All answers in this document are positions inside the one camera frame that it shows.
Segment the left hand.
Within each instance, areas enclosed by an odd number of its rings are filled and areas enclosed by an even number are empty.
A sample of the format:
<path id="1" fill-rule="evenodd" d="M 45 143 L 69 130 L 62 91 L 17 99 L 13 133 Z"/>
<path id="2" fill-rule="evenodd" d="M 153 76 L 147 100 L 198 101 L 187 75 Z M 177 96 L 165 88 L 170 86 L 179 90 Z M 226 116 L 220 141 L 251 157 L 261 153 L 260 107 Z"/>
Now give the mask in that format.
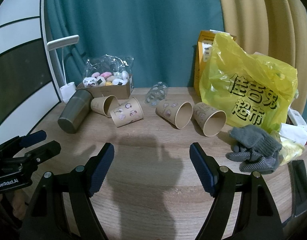
<path id="1" fill-rule="evenodd" d="M 26 214 L 24 191 L 19 189 L 16 191 L 0 194 L 0 202 L 4 197 L 6 197 L 7 201 L 11 204 L 14 217 L 19 220 L 23 220 Z"/>

